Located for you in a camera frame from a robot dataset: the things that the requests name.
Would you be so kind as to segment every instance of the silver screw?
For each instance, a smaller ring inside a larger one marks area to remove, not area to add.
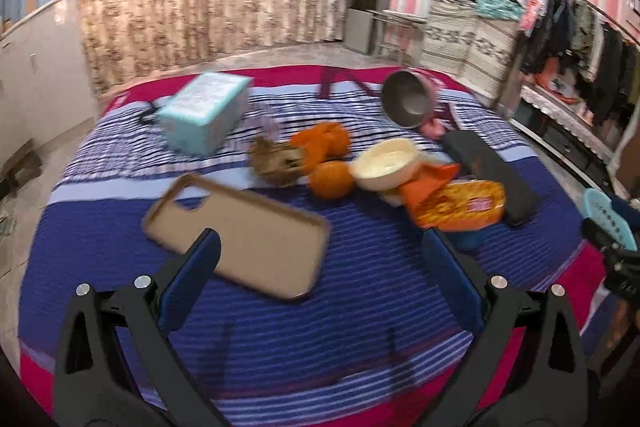
[[[148,275],[138,275],[136,280],[133,281],[133,286],[136,288],[140,288],[141,290],[144,288],[148,288],[151,284],[151,277]]]
[[[566,291],[564,291],[564,286],[562,286],[561,284],[554,284],[553,286],[551,286],[551,293],[553,293],[553,295],[555,295],[556,297],[564,297]]]
[[[494,275],[491,277],[491,286],[494,288],[498,288],[498,290],[502,290],[507,288],[507,279],[505,279],[502,275]]]
[[[78,285],[78,288],[76,288],[76,295],[79,297],[87,295],[90,289],[91,286],[89,286],[86,282],[83,282],[82,284]]]

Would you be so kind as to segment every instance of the blue plastic basket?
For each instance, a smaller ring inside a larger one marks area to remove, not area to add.
[[[593,219],[622,248],[632,251],[638,250],[634,234],[631,232],[628,223],[611,208],[611,200],[601,190],[597,190],[597,188],[587,188],[585,190],[582,215]]]

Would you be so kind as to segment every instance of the cream bowl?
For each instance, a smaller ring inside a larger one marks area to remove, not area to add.
[[[415,143],[406,138],[394,138],[362,152],[349,164],[349,169],[358,187],[382,192],[409,181],[420,164],[420,151]]]

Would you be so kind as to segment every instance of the white cabinet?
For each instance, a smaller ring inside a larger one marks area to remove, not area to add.
[[[0,168],[30,138],[17,101],[0,82]]]
[[[0,80],[36,147],[96,118],[76,0],[45,5],[0,40]]]

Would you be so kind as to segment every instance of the floral curtain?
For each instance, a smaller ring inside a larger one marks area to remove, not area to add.
[[[79,0],[96,94],[255,46],[342,38],[347,0]]]

